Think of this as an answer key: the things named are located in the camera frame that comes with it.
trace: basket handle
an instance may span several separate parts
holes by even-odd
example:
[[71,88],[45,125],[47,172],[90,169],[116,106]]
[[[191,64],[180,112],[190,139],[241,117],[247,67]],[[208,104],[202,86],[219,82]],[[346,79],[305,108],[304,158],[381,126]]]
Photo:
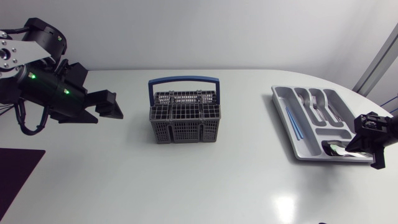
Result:
[[148,89],[149,89],[149,101],[150,106],[155,105],[154,100],[154,85],[168,82],[180,82],[180,81],[196,81],[196,82],[209,82],[216,84],[216,103],[220,104],[220,81],[218,78],[212,77],[202,77],[202,76],[177,76],[177,77],[164,77],[164,78],[156,78],[154,80],[149,80]]

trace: dishwasher cutlery basket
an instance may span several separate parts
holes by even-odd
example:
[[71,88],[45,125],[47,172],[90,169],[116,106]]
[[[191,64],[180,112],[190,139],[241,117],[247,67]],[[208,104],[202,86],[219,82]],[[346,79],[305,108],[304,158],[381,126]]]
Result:
[[[161,83],[197,81],[216,84],[216,91],[164,91]],[[220,123],[220,81],[201,76],[165,77],[149,80],[149,120],[158,144],[215,142]]]

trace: white table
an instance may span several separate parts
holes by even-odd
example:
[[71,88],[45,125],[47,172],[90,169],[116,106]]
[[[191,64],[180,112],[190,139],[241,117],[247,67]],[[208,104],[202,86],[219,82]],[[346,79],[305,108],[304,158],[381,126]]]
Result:
[[[216,143],[155,143],[147,82],[174,75],[220,79],[222,117]],[[272,85],[334,88],[355,115],[389,115],[351,90],[294,72],[90,72],[86,88],[115,91],[123,120],[49,120],[31,137],[20,132],[14,113],[0,117],[1,147],[47,151],[2,224],[396,223],[398,144],[386,148],[387,168],[382,170],[298,161],[271,100]],[[197,89],[214,86],[185,82],[155,87]],[[33,128],[41,108],[28,104],[27,113]]]

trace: cutlery tray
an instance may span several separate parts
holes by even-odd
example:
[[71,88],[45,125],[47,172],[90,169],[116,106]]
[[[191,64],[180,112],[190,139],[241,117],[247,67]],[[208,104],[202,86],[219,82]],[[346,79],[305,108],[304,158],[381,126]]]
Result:
[[[292,143],[294,154],[300,160],[372,162],[372,155],[366,157],[329,156],[322,148],[322,141],[341,141],[347,145],[355,136],[355,116],[340,95],[329,88],[307,88],[294,86],[272,86],[272,100]],[[322,120],[313,107],[316,97],[317,108],[325,117]],[[286,107],[290,110],[303,139],[296,138]]]

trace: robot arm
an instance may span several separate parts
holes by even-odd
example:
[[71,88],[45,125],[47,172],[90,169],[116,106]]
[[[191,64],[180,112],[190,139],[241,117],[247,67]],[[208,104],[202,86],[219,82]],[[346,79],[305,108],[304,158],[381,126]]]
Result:
[[347,145],[348,152],[367,152],[373,155],[375,169],[386,167],[384,148],[398,142],[398,117],[381,117],[374,112],[362,114],[354,120],[356,135]]
[[[23,32],[22,41],[9,36]],[[0,30],[0,42],[0,103],[14,105],[23,133],[40,132],[48,115],[59,123],[97,123],[97,118],[85,110],[89,106],[96,106],[100,116],[123,119],[115,93],[87,93],[83,84],[88,70],[79,63],[69,65],[67,59],[60,62],[67,40],[56,28],[30,18],[24,28]],[[44,107],[35,131],[24,124],[25,100]]]

